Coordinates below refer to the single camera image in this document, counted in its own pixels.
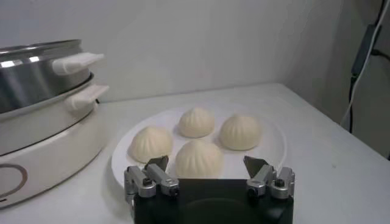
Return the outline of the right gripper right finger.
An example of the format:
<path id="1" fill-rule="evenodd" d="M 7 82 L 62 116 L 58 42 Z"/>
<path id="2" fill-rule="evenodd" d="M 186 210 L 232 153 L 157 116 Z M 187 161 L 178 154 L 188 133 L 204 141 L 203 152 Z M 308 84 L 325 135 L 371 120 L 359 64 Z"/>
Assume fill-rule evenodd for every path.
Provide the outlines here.
<path id="1" fill-rule="evenodd" d="M 243 161 L 250 176 L 246 181 L 250 197 L 262 197 L 267 192 L 278 200 L 294 196 L 295 173 L 292 168 L 282 167 L 277 175 L 277 170 L 264 159 L 245 156 Z"/>

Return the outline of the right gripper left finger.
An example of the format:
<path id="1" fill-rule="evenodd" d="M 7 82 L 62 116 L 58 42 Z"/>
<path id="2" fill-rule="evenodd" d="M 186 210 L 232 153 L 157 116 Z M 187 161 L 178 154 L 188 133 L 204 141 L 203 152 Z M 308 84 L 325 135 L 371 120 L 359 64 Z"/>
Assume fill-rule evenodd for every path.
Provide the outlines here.
<path id="1" fill-rule="evenodd" d="M 178 196 L 179 180 L 166 173 L 168 162 L 169 158 L 165 155 L 150 159 L 143 169 L 138 166 L 127 167 L 124 171 L 126 202 L 132 202 L 136 195 L 141 198 L 152 198 L 156 196 L 158 186 L 163 195 Z"/>

